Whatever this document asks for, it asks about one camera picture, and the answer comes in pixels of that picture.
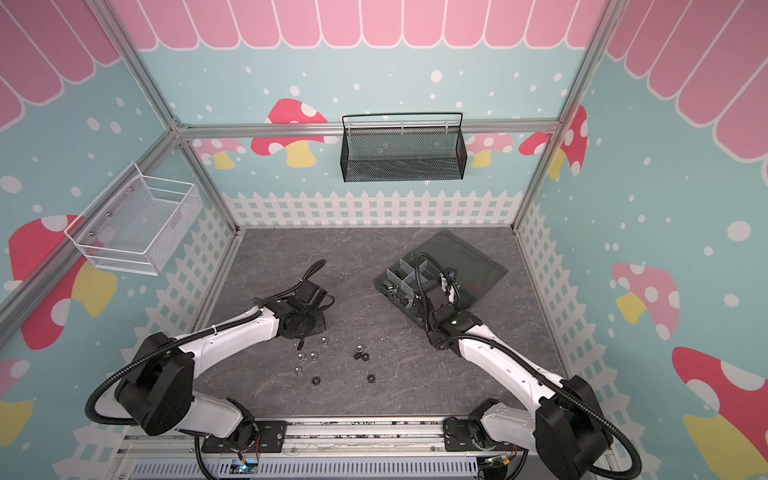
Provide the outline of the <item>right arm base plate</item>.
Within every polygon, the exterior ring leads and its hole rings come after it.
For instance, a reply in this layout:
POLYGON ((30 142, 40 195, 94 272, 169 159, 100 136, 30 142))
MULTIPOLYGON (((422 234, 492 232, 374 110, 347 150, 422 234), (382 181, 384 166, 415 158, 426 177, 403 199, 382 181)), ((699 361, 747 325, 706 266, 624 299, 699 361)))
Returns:
POLYGON ((496 443, 481 426, 468 418, 446 417, 442 423, 444 448, 448 452, 494 451, 496 443))

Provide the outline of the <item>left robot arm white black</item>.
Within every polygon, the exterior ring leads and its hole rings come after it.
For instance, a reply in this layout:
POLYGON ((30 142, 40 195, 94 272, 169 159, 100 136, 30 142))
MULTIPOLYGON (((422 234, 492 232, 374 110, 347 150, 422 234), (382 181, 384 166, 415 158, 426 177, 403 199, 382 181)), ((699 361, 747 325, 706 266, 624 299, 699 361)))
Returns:
POLYGON ((195 381, 257 344, 323 333, 334 300, 311 278, 325 264, 316 261, 294 286, 255 300, 222 323, 178 337, 146 337, 134 358, 90 394, 86 417, 101 425, 138 426, 149 436, 179 431, 217 438, 233 450, 250 448, 261 437, 254 415, 232 398, 196 391, 195 381))

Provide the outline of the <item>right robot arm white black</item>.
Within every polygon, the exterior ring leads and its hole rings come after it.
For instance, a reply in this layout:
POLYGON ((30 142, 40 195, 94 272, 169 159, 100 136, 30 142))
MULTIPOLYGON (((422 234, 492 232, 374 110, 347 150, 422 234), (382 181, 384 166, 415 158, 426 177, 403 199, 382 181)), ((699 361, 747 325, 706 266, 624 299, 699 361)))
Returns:
POLYGON ((424 283, 414 275, 423 329, 438 350, 451 350, 475 364, 510 391, 530 418, 509 413, 501 403, 480 411, 479 428, 493 442, 534 449, 559 479, 586 473, 606 479, 636 479, 642 472, 639 451, 608 420, 591 385, 579 376, 565 379, 501 341, 468 310, 458 308, 458 290, 440 274, 424 283))

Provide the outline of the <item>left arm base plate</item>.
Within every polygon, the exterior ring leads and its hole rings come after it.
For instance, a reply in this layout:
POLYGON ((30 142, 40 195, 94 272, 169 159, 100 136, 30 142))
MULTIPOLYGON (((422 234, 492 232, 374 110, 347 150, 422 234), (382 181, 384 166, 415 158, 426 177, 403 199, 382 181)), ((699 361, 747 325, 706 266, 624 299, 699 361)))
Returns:
POLYGON ((232 442, 229 438, 220 439, 209 436, 203 440, 203 453, 227 454, 264 454, 281 453, 286 440, 286 421, 256 420, 255 430, 246 437, 246 442, 232 442))

